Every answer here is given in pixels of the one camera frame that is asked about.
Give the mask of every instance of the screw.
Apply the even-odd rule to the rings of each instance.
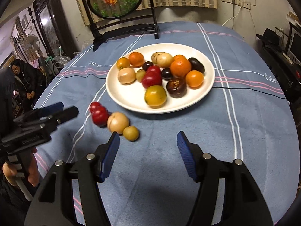
[[[56,162],[55,162],[55,165],[57,166],[57,167],[59,167],[60,165],[62,165],[63,164],[63,161],[62,160],[57,160]]]
[[[211,155],[209,153],[204,153],[203,154],[203,158],[204,159],[210,159],[211,158]]]
[[[238,166],[240,166],[240,165],[243,164],[243,161],[240,160],[240,159],[236,159],[236,160],[235,160],[235,164],[237,164]]]
[[[88,154],[88,155],[86,156],[86,158],[87,158],[88,160],[93,160],[93,159],[95,158],[95,155],[94,155],[94,154]]]

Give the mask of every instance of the goldfish embroidery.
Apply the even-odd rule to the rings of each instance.
[[[114,6],[117,0],[103,0],[107,5]]]

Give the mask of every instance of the plastic bag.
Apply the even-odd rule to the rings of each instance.
[[[56,62],[56,67],[58,68],[64,68],[65,65],[71,61],[71,58],[70,57],[67,57],[67,56],[55,56],[54,59],[53,59],[55,62]]]
[[[90,46],[93,43],[93,39],[89,39],[89,40],[84,40],[83,44],[82,44],[82,51],[87,47]]]

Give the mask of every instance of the orange tomato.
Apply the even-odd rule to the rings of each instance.
[[[140,67],[144,63],[144,56],[138,52],[131,53],[128,59],[134,67]]]
[[[117,68],[119,70],[123,69],[123,68],[127,68],[130,67],[131,63],[127,58],[120,58],[119,60],[117,60]]]
[[[192,70],[186,75],[185,79],[188,86],[198,88],[204,81],[204,75],[197,70]]]
[[[191,64],[187,59],[178,58],[171,63],[170,71],[174,77],[184,78],[191,71]]]
[[[187,59],[187,58],[185,58],[185,56],[183,56],[181,54],[178,54],[178,55],[176,55],[176,56],[173,57],[174,60],[177,60],[177,59],[180,59],[180,58]]]

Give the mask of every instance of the human hand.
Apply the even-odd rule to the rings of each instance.
[[[32,148],[32,153],[36,153],[37,149]],[[18,186],[15,180],[17,175],[17,170],[11,163],[5,163],[2,167],[3,174],[6,177],[7,181],[13,185]],[[33,154],[31,154],[31,163],[28,167],[28,182],[32,184],[32,186],[36,187],[39,184],[40,174],[38,171],[37,160]]]

